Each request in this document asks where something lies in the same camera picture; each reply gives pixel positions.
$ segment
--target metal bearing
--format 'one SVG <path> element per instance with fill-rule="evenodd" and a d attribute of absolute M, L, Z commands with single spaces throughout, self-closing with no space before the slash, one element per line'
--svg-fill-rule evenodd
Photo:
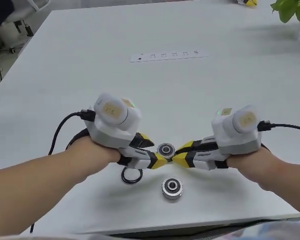
<path fill-rule="evenodd" d="M 162 194 L 169 200 L 180 198 L 183 190 L 184 186 L 178 178 L 169 177 L 162 182 Z"/>
<path fill-rule="evenodd" d="M 165 159 L 171 159 L 175 153 L 175 147 L 170 143 L 162 143 L 158 146 L 156 152 L 160 154 Z"/>

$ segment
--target white device housing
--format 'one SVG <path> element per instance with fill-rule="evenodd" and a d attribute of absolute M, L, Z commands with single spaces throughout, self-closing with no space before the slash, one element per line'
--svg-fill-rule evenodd
<path fill-rule="evenodd" d="M 220 109 L 212 121 L 215 141 L 221 154 L 248 154 L 261 146 L 257 109 L 248 105 L 242 109 Z"/>
<path fill-rule="evenodd" d="M 108 148 L 127 148 L 134 139 L 141 112 L 128 99 L 103 93 L 95 102 L 94 122 L 84 121 L 91 139 Z"/>

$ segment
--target table surface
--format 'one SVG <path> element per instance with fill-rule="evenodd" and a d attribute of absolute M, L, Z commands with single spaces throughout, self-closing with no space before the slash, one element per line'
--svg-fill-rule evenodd
<path fill-rule="evenodd" d="M 300 125 L 300 43 L 293 19 L 280 23 L 270 1 L 250 9 L 204 0 L 54 11 L 0 84 L 0 168 L 48 153 L 59 122 L 101 92 L 141 109 L 140 132 L 176 147 L 210 136 L 217 109 L 254 104 L 262 119 Z M 138 53 L 200 48 L 208 57 L 130 63 Z M 85 127 L 71 119 L 55 152 Z M 263 143 L 300 164 L 300 131 L 274 129 Z M 35 231 L 126 233 L 292 217 L 298 212 L 235 169 L 167 164 L 135 185 L 111 164 L 74 187 Z M 162 181 L 181 179 L 165 200 Z"/>

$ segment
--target white chair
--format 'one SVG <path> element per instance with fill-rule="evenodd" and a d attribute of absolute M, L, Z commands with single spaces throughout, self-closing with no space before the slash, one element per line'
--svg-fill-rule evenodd
<path fill-rule="evenodd" d="M 33 37 L 33 31 L 26 23 L 26 19 L 31 15 L 42 11 L 50 4 L 50 1 L 51 0 L 12 0 L 15 10 L 6 18 L 4 23 L 8 24 L 8 26 L 14 23 L 19 34 L 22 33 L 19 26 L 24 25 L 27 35 Z M 20 45 L 20 41 L 15 39 L 16 35 L 14 34 L 13 36 L 13 34 L 9 33 L 9 30 L 2 30 L 0 31 L 0 36 L 10 52 L 14 54 L 16 52 L 15 47 Z"/>

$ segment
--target black rubber ring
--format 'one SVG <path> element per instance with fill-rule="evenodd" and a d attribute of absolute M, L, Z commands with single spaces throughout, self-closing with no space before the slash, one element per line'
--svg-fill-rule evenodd
<path fill-rule="evenodd" d="M 142 171 L 142 169 L 138 169 L 139 173 L 140 173 L 140 176 L 138 178 L 134 179 L 134 180 L 129 180 L 129 179 L 126 179 L 126 177 L 125 177 L 126 170 L 127 170 L 127 167 L 124 167 L 122 172 L 121 172 L 121 179 L 126 184 L 136 184 L 137 182 L 139 182 L 142 179 L 142 177 L 144 175 L 144 171 Z"/>

